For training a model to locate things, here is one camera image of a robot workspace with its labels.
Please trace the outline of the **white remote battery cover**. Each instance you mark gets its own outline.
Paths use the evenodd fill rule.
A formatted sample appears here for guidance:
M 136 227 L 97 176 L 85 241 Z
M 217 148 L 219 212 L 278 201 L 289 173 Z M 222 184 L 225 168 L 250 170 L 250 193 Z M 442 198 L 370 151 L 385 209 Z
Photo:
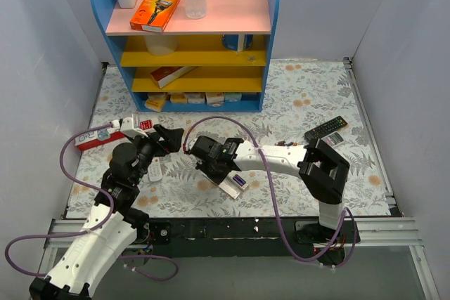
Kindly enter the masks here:
M 221 183 L 214 183 L 205 174 L 203 174 L 203 176 L 234 200 L 237 199 L 243 191 L 241 186 L 233 179 L 232 174 L 229 174 Z

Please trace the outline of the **white slim remote control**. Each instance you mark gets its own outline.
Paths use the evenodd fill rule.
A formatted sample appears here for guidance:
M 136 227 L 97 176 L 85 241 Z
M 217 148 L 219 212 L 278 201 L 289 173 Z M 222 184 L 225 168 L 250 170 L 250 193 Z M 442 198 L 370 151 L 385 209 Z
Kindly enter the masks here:
M 220 184 L 222 191 L 228 194 L 233 199 L 245 192 L 248 188 L 247 181 L 238 174 L 229 174 Z

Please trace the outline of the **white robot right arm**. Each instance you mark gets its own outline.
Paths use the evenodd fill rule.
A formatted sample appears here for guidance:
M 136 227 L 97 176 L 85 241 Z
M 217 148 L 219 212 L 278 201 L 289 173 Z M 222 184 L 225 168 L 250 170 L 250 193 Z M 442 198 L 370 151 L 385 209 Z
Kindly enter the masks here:
M 342 196 L 350 165 L 325 141 L 313 139 L 303 147 L 257 147 L 242 138 L 220 143 L 199 136 L 185 146 L 185 151 L 197 159 L 196 169 L 217 185 L 232 171 L 268 170 L 301 179 L 319 202 L 319 236 L 334 242 L 344 233 Z

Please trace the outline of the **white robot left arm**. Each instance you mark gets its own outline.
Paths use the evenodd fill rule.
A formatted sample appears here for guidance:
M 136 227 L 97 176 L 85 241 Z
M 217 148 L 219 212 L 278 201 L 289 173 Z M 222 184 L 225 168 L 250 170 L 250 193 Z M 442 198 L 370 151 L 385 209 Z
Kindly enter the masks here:
M 156 124 L 115 146 L 83 227 L 61 260 L 32 281 L 32 299 L 90 299 L 119 255 L 148 239 L 149 217 L 132 207 L 139 183 L 155 158 L 180 150 L 183 134 Z

